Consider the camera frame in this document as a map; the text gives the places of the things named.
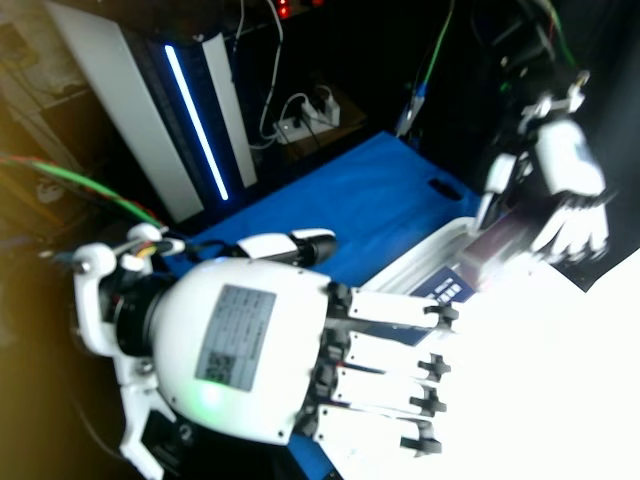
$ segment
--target blue led light strip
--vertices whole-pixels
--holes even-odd
[[[193,127],[196,129],[196,134],[198,135],[198,140],[200,140],[202,151],[204,152],[204,156],[207,158],[209,168],[211,168],[211,173],[213,173],[213,178],[216,181],[218,190],[220,191],[220,197],[222,197],[223,200],[228,200],[229,195],[227,194],[227,189],[224,186],[222,177],[220,176],[220,170],[218,170],[216,159],[213,158],[213,152],[211,151],[211,147],[209,146],[209,140],[207,140],[207,136],[204,133],[204,128],[202,128],[200,117],[198,117],[196,106],[193,104],[191,92],[189,92],[189,87],[187,86],[187,82],[184,79],[182,68],[180,68],[180,62],[178,62],[176,52],[173,47],[169,45],[165,45],[164,51],[167,54],[167,58],[169,59],[171,70],[173,70],[173,76],[176,78],[176,82],[178,82],[178,87],[180,88],[180,93],[182,94],[184,104],[187,106],[187,110],[189,111],[191,123],[193,123]]]

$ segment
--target blue cardboard sheet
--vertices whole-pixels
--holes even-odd
[[[453,187],[460,200],[437,192],[429,185],[433,179]],[[338,250],[314,270],[360,286],[449,221],[473,216],[477,203],[454,177],[380,133],[193,241],[235,243],[259,233],[328,228],[336,233]],[[178,275],[190,268],[184,258],[167,260]],[[320,446],[307,438],[294,435],[289,449],[311,480],[323,479],[332,469]]]

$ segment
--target gray label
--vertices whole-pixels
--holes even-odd
[[[251,391],[275,293],[225,285],[202,345],[196,378]]]

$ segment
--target black oval hole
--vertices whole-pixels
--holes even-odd
[[[449,200],[453,200],[454,202],[462,200],[462,195],[460,195],[460,193],[455,188],[453,188],[448,183],[444,183],[438,180],[437,178],[432,178],[431,180],[429,180],[429,186]]]

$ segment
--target power strip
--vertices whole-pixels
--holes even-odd
[[[302,116],[304,121],[298,122],[296,117],[289,117],[274,124],[278,143],[286,145],[339,127],[340,105],[330,96],[325,102],[324,112],[320,112],[305,101],[302,104]]]

